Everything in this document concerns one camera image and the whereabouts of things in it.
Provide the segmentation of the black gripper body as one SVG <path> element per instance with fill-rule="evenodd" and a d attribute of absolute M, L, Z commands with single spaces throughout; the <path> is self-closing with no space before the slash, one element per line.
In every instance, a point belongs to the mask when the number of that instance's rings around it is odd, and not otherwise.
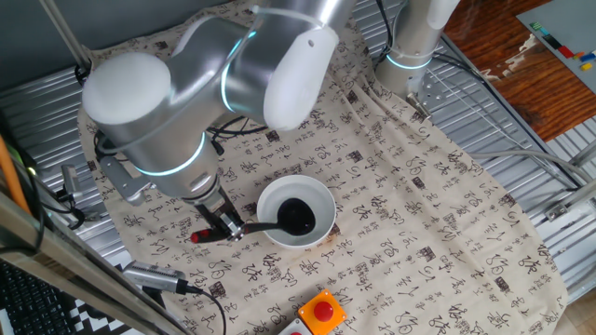
<path fill-rule="evenodd" d="M 237 211 L 224 191 L 204 194 L 197 200 L 203 217 L 218 229 L 236 229 Z"/>

